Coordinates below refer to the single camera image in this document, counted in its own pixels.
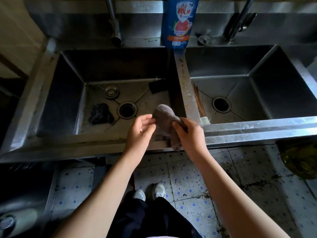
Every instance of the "white sneaker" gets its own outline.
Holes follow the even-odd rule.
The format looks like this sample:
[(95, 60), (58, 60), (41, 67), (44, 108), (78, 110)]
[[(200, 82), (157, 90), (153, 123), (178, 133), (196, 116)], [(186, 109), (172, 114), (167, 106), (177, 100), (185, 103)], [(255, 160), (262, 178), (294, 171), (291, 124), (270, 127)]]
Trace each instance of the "white sneaker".
[(137, 189), (133, 194), (133, 199), (140, 199), (145, 201), (145, 193), (141, 189)]
[(162, 183), (157, 183), (156, 185), (154, 185), (154, 187), (152, 188), (152, 198), (153, 200), (155, 200), (157, 197), (165, 197), (166, 192), (165, 192), (165, 188), (164, 185)]

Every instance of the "hand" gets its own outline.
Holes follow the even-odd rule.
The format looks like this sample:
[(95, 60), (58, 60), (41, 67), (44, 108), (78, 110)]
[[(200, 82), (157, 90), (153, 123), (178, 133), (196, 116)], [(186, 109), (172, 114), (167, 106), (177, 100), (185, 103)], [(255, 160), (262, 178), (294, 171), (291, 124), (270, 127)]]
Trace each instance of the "hand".
[(152, 114), (138, 116), (129, 129), (122, 157), (128, 157), (135, 167), (140, 163), (156, 129)]
[(180, 119), (188, 127), (188, 133), (184, 131), (183, 127), (179, 123), (173, 121), (172, 124), (190, 159), (193, 160), (197, 155), (209, 153), (206, 146), (204, 130), (192, 119)]

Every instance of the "black pants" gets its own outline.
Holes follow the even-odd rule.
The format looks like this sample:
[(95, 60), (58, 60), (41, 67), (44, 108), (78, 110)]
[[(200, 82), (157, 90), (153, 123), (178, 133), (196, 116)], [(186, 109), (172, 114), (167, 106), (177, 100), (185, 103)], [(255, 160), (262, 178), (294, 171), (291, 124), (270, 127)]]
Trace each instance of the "black pants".
[(158, 197), (149, 205), (140, 199), (125, 200), (113, 219), (107, 238), (150, 236), (201, 238), (192, 224), (164, 198)]

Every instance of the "stainless steel sink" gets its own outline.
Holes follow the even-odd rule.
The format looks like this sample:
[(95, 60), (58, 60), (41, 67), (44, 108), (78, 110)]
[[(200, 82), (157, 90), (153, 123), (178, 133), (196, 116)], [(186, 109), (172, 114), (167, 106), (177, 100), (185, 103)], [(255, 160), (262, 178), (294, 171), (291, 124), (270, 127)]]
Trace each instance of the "stainless steel sink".
[[(162, 78), (166, 90), (152, 94), (149, 83)], [(19, 102), (0, 162), (120, 153), (135, 117), (161, 103), (202, 125), (193, 83), (210, 119), (203, 125), (209, 147), (317, 135), (317, 83), (287, 48), (56, 50), (50, 39)], [(98, 103), (109, 106), (114, 122), (88, 121)], [(157, 129), (148, 150), (172, 149)]]

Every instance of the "gray rag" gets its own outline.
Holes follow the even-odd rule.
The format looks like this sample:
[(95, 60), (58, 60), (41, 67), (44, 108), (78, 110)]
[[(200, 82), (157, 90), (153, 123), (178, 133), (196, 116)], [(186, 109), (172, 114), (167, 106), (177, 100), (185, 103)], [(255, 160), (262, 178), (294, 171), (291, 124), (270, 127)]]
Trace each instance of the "gray rag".
[(160, 104), (155, 108), (153, 118), (156, 119), (156, 124), (170, 135), (172, 149), (174, 151), (180, 151), (182, 149), (182, 144), (180, 143), (180, 139), (172, 125), (172, 122), (176, 121), (187, 132), (187, 127), (183, 121), (181, 121), (180, 118), (174, 114), (174, 111), (165, 104)]

